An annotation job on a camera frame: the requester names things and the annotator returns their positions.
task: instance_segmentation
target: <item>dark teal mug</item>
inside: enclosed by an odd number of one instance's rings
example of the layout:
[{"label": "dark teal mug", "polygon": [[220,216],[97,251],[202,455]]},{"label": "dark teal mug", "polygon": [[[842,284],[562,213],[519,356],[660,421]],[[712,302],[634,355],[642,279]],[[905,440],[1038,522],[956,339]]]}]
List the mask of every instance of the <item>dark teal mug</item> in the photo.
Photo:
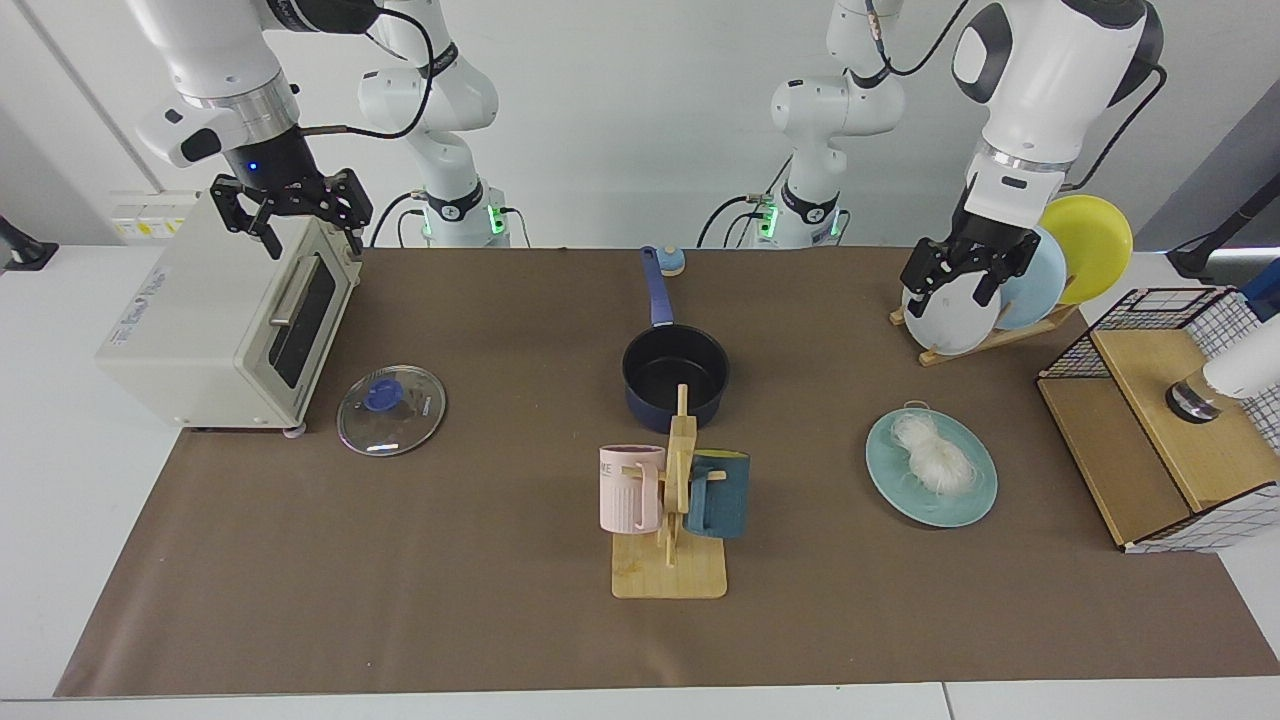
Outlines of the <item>dark teal mug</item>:
[{"label": "dark teal mug", "polygon": [[[712,471],[727,477],[712,480]],[[732,450],[694,451],[685,529],[695,536],[731,539],[746,532],[746,488],[751,456]]]}]

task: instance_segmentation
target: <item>saucepan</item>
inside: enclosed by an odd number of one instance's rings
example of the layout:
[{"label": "saucepan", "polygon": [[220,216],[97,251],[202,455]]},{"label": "saucepan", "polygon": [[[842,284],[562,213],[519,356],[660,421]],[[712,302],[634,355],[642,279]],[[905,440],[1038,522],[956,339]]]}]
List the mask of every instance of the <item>saucepan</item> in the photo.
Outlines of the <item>saucepan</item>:
[{"label": "saucepan", "polygon": [[698,328],[676,324],[671,299],[654,247],[640,250],[649,286],[650,328],[640,333],[622,355],[627,407],[640,424],[658,433],[671,428],[676,395],[689,386],[689,414],[705,425],[719,410],[728,384],[728,356],[716,338]]}]

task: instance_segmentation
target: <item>white table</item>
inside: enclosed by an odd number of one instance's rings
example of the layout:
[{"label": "white table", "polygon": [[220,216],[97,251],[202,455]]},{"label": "white table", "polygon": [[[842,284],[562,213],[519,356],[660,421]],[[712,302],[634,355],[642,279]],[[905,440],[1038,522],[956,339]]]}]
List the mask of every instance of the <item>white table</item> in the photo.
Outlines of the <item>white table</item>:
[{"label": "white table", "polygon": [[[0,275],[0,720],[9,717],[1272,717],[1280,678],[924,683],[812,688],[636,689],[52,701],[177,430],[92,364],[157,249],[64,247],[41,273]],[[1138,256],[1096,319],[1132,287],[1189,284]],[[1280,642],[1280,533],[1224,553],[1272,647]]]}]

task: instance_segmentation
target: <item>wooden box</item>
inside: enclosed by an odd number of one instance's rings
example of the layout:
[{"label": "wooden box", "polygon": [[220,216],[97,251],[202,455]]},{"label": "wooden box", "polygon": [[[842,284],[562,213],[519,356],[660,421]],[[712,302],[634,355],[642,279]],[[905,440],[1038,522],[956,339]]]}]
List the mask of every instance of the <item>wooden box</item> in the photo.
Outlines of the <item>wooden box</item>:
[{"label": "wooden box", "polygon": [[1215,552],[1280,519],[1280,389],[1212,423],[1165,402],[1260,324],[1230,288],[1138,290],[1038,380],[1116,546]]}]

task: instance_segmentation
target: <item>pink mug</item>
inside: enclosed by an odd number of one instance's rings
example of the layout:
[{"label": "pink mug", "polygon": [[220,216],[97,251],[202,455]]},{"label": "pink mug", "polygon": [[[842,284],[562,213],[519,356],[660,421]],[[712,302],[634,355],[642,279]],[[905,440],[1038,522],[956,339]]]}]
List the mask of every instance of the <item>pink mug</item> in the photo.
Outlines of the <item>pink mug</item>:
[{"label": "pink mug", "polygon": [[667,450],[654,445],[607,445],[600,448],[600,527],[639,536],[662,525],[658,473]]}]

